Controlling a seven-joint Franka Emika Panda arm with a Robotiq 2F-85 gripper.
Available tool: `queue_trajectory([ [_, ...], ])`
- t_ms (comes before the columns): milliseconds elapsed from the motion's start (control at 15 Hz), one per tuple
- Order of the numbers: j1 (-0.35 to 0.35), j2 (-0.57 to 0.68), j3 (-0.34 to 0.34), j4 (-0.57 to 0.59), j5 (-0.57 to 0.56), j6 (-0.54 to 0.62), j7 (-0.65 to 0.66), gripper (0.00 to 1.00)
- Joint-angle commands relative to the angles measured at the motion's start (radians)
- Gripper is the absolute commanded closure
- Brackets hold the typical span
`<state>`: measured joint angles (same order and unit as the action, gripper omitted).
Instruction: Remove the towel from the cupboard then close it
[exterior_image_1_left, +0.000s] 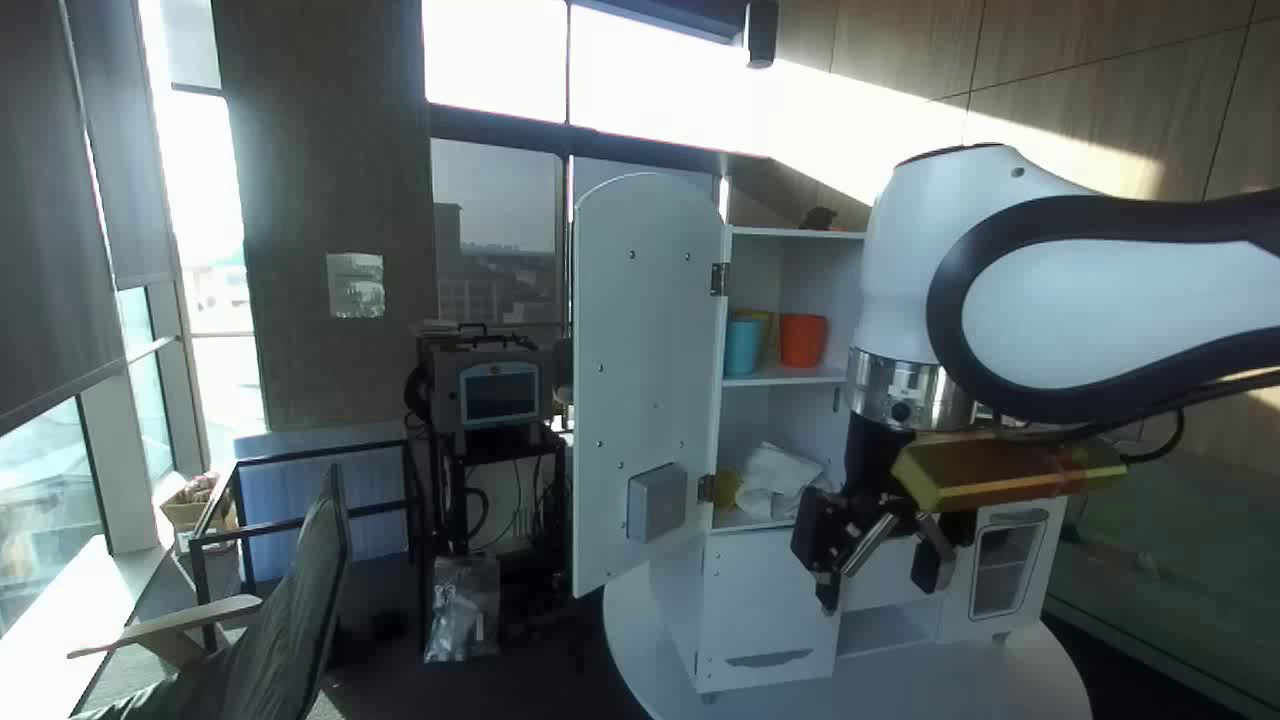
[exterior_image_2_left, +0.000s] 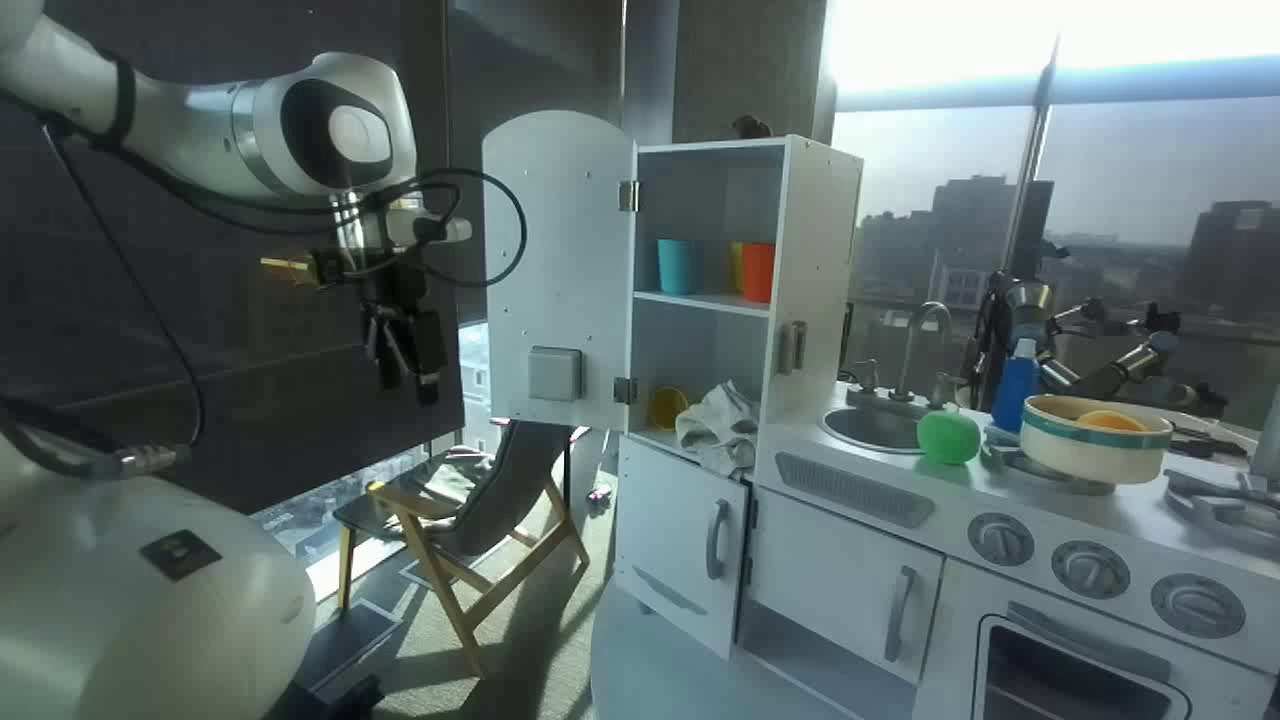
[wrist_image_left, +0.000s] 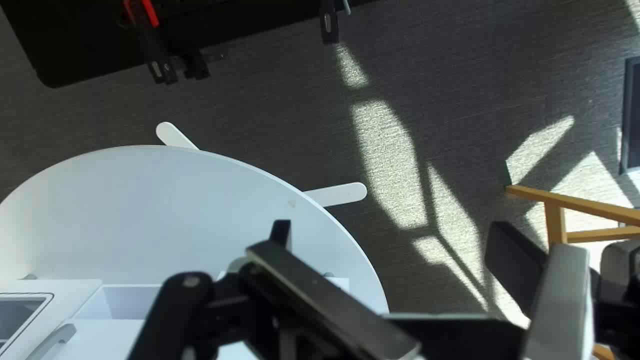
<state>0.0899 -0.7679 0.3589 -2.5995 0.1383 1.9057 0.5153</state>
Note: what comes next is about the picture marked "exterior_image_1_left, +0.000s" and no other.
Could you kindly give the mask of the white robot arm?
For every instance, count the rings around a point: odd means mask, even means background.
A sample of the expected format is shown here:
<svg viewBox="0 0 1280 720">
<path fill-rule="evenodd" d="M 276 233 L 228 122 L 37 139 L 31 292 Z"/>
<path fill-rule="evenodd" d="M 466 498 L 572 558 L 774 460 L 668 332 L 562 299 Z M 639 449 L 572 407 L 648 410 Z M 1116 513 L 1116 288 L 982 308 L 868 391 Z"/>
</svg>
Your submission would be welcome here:
<svg viewBox="0 0 1280 720">
<path fill-rule="evenodd" d="M 1127 199 L 1014 142 L 908 157 L 856 270 L 843 485 L 802 496 L 792 554 L 836 606 L 882 538 L 933 526 L 898 477 L 903 449 L 978 407 L 1088 438 L 1276 368 L 1276 187 Z"/>
</svg>

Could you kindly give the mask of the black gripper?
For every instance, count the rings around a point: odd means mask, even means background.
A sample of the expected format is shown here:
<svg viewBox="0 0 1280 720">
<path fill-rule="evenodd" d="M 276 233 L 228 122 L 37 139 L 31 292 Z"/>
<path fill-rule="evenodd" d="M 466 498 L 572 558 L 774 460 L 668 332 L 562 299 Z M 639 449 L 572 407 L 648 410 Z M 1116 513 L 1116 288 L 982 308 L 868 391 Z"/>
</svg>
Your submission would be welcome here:
<svg viewBox="0 0 1280 720">
<path fill-rule="evenodd" d="M 898 530 L 911 524 L 917 503 L 892 477 L 892 462 L 911 445 L 911 433 L 853 414 L 843 433 L 842 486 L 804 486 L 792 524 L 792 554 L 816 574 L 826 610 L 842 606 L 842 569 L 871 534 L 882 519 Z M 925 530 L 911 554 L 911 582 L 941 591 L 954 582 L 955 546 L 944 530 Z"/>
</svg>

